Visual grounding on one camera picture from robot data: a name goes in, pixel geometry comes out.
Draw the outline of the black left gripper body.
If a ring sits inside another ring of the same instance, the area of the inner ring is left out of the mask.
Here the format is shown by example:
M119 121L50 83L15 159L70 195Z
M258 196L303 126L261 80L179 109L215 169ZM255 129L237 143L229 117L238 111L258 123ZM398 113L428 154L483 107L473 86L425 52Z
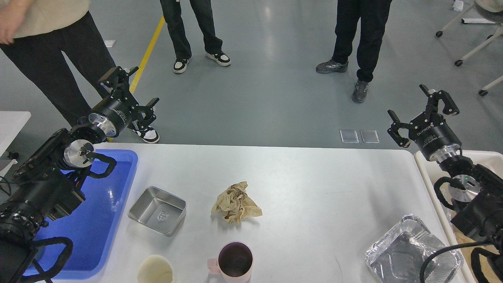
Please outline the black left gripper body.
M134 98L106 97L90 111L88 120L102 129L106 137L117 137L124 129L136 130L137 114L131 109L135 106L138 102Z

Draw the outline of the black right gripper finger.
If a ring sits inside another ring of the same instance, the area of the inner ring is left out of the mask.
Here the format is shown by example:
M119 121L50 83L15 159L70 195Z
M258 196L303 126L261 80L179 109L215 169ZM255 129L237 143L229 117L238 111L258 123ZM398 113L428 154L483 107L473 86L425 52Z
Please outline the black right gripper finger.
M401 136L399 129L416 130L417 126L413 125L412 123L402 123L393 110L388 110L387 113L392 119L392 124L387 131L388 134L392 137L395 143L399 145L399 147L409 147L411 140L409 138Z
M442 121L444 119L444 115L452 116L460 114L460 109L457 107L448 92L444 90L435 91L434 89L429 89L424 84L420 84L420 89L426 97L428 97L425 111L422 114L424 122L434 122L437 120ZM438 105L440 101L444 104L444 108L442 109L442 113L444 115L438 112Z

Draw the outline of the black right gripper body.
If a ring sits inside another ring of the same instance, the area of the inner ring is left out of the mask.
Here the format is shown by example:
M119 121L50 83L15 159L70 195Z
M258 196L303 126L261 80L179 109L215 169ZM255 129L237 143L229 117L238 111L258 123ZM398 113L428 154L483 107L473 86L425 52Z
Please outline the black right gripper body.
M432 114L429 119L420 114L411 120L413 129L408 137L413 140L428 161L442 162L455 156L462 143L441 114Z

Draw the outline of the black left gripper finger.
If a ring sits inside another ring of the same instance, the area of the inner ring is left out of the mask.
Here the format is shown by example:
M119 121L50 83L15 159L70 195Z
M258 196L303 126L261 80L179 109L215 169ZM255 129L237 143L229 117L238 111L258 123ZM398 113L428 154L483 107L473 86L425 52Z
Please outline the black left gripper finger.
M130 91L129 78L137 70L138 66L131 69L123 69L115 66L108 70L98 81L98 83L110 94L111 98L121 103L137 103Z
M132 123L138 130L146 130L155 120L154 106L159 98L152 98L145 106L132 106Z

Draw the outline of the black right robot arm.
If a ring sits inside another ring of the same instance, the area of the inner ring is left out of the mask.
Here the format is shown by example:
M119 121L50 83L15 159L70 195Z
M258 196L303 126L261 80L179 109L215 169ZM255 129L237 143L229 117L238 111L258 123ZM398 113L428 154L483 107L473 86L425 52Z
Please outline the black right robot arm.
M427 161L437 162L448 173L435 182L433 190L443 206L455 211L451 223L473 240L434 252L420 268L420 281L425 282L424 271L435 257L465 247L473 247L471 266L480 283L488 282L480 256L487 259L495 275L502 279L503 181L487 167L474 164L463 155L461 141L444 118L460 113L449 93L430 90L423 84L420 89L428 97L425 111L403 123L389 110L392 124L387 132L399 147L409 147L415 142Z

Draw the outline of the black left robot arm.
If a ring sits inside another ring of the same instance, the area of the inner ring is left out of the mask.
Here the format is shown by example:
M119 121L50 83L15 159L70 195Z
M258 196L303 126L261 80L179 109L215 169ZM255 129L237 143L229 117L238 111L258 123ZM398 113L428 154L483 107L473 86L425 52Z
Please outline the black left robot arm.
M94 145L115 138L131 123L142 130L156 120L153 98L141 106L130 91L129 78L138 67L108 70L101 84L106 96L71 130L56 131L18 168L18 189L1 204L1 282L46 281L63 270L73 251L67 237L36 240L47 218L71 215L85 201L81 191L87 177L109 176L117 162L99 154Z

